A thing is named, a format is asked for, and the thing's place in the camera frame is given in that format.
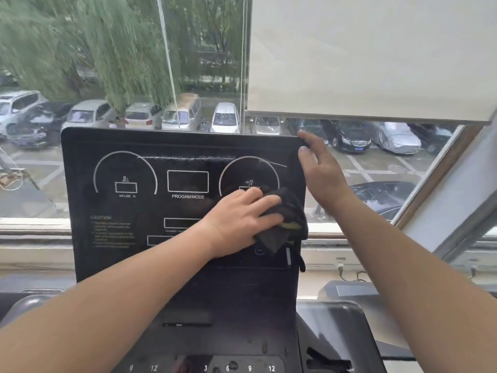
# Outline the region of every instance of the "pavement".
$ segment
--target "pavement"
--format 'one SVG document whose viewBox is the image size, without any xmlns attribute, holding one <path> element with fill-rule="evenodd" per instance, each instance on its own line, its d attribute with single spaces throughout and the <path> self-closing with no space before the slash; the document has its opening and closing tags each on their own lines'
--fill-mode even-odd
<svg viewBox="0 0 497 373">
<path fill-rule="evenodd" d="M 286 128 L 283 131 L 284 134 L 288 134 Z M 46 217 L 68 217 L 68 201 L 61 147 L 22 150 L 9 142 L 3 142 L 0 143 L 0 148 L 18 167 L 27 170 L 36 185 L 59 210 L 56 216 Z M 363 154 L 344 154 L 331 147 L 329 150 L 338 160 L 349 185 L 371 181 L 410 181 L 417 183 L 424 177 L 434 160 L 434 157 L 424 150 L 420 150 L 413 156 L 394 155 L 380 150 L 376 146 L 372 146 Z M 9 193 L 10 199 L 12 199 L 14 192 Z M 7 217 L 5 211 L 2 211 L 6 210 L 8 204 L 4 195 L 5 191 L 0 190 L 0 217 Z M 17 197 L 16 201 L 22 201 L 19 196 Z M 317 205 L 312 195 L 307 192 L 306 213 L 311 214 Z M 12 216 L 11 212 L 9 217 L 26 217 L 21 214 Z"/>
</svg>

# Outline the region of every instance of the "treadmill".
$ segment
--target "treadmill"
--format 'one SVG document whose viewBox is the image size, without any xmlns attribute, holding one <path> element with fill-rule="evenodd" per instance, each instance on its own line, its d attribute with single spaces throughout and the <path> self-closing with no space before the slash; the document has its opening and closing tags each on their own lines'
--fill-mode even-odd
<svg viewBox="0 0 497 373">
<path fill-rule="evenodd" d="M 303 204 L 302 144 L 296 137 L 65 129 L 77 282 L 182 233 L 237 189 L 285 187 Z M 356 303 L 297 303 L 300 244 L 287 242 L 276 254 L 255 244 L 209 262 L 113 372 L 385 372 Z M 30 295 L 6 318 L 49 298 Z"/>
</svg>

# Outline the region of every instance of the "hand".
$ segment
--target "hand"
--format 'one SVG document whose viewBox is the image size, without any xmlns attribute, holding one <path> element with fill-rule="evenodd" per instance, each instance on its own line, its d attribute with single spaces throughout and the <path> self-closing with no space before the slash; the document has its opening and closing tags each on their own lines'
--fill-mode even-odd
<svg viewBox="0 0 497 373">
<path fill-rule="evenodd" d="M 208 238 L 212 257 L 233 254 L 252 245 L 257 233 L 283 222 L 278 213 L 260 216 L 279 203 L 279 196 L 263 197 L 257 187 L 239 189 L 222 198 L 194 228 Z"/>
<path fill-rule="evenodd" d="M 306 176 L 307 188 L 327 213 L 332 214 L 339 200 L 354 195 L 348 187 L 339 163 L 322 139 L 309 132 L 297 135 L 309 144 L 316 159 L 307 147 L 300 147 L 299 160 Z"/>
</svg>

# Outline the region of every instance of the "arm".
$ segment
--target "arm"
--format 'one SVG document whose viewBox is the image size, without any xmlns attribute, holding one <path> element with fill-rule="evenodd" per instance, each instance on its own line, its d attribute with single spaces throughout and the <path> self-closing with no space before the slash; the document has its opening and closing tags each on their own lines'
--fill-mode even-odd
<svg viewBox="0 0 497 373">
<path fill-rule="evenodd" d="M 494 372 L 497 301 L 366 206 L 316 136 L 299 151 L 309 191 L 333 215 L 426 373 Z"/>
<path fill-rule="evenodd" d="M 109 372 L 171 297 L 213 257 L 283 221 L 258 188 L 223 198 L 169 241 L 78 283 L 0 330 L 2 372 Z"/>
</svg>

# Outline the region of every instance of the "white window shade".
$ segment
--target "white window shade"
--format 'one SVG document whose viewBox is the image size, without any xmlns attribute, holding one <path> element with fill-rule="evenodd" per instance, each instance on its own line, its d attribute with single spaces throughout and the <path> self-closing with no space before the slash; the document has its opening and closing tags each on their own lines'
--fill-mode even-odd
<svg viewBox="0 0 497 373">
<path fill-rule="evenodd" d="M 497 0 L 253 0 L 247 113 L 488 122 Z"/>
</svg>

